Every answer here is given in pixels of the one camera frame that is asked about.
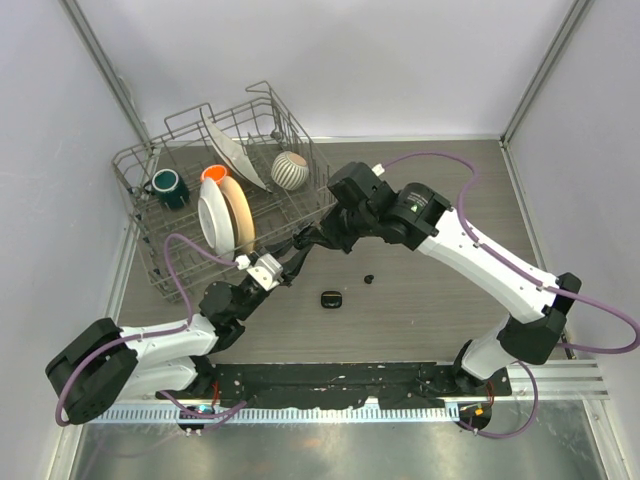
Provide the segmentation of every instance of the gray rack basket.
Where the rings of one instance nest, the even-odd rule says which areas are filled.
[[[164,122],[167,133],[122,150],[113,159],[116,178],[127,192],[131,219],[139,230],[138,251],[149,281],[169,301],[180,299],[180,295],[165,263],[166,237],[172,232],[181,233],[212,252],[198,219],[200,174],[206,167],[223,162],[204,126],[205,115],[242,145],[271,190],[265,192],[234,175],[251,208],[256,249],[287,239],[299,225],[318,219],[335,201],[326,188],[331,174],[327,160],[280,97],[267,82],[251,85],[246,91],[253,95],[251,100],[218,113],[209,103],[203,103],[170,115]],[[170,125],[189,120],[182,126]],[[273,161],[283,151],[301,155],[309,165],[309,180],[293,192],[271,179]],[[144,190],[145,183],[163,168],[176,170],[189,188],[190,201],[180,210],[168,210]],[[234,267],[206,259],[182,242],[172,242],[169,255],[181,283],[191,294],[202,293],[214,279],[234,281],[244,275]]]

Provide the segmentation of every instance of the mug handle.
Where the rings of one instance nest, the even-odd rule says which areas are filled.
[[[148,180],[144,185],[142,185],[142,190],[144,190],[145,193],[148,193],[149,195],[155,195],[156,192],[153,190],[153,188],[149,189],[149,187],[151,187],[151,180]]]

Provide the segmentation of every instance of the white ceramic vase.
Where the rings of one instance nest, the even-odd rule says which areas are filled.
[[[271,178],[285,190],[297,190],[309,178],[309,165],[296,153],[282,152],[273,162]]]

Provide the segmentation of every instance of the teal mug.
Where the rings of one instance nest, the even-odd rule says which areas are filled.
[[[189,189],[184,179],[170,168],[158,170],[143,186],[144,191],[155,195],[169,210],[180,210],[189,203]]]

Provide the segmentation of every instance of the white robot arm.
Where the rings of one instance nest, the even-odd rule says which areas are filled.
[[[433,257],[487,291],[509,312],[484,337],[467,342],[454,364],[455,384],[471,393],[497,370],[516,360],[544,363],[558,343],[572,302],[556,297],[520,275],[479,244],[526,271],[543,286],[577,292],[580,281],[571,274],[557,278],[527,264],[477,229],[476,240],[465,233],[448,200],[425,185],[412,183],[394,192],[368,166],[351,163],[338,171],[328,188],[338,200],[317,225],[300,229],[292,240],[260,253],[237,259],[248,275],[238,286],[214,282],[200,303],[200,314],[179,333],[145,338],[152,332],[176,328],[175,324],[117,328],[108,319],[92,325],[47,367],[47,376],[60,395],[70,372],[87,352],[117,336],[138,338],[105,355],[69,395],[65,410],[72,423],[95,418],[113,402],[159,390],[187,391],[195,396],[210,388],[213,376],[206,355],[231,346],[244,332],[239,321],[251,313],[279,285],[289,285],[298,275],[314,245],[349,253],[359,238],[378,236],[391,244],[403,244]],[[298,252],[286,263],[279,256],[294,247]],[[82,405],[95,406],[91,398],[104,398],[100,408],[88,414]]]

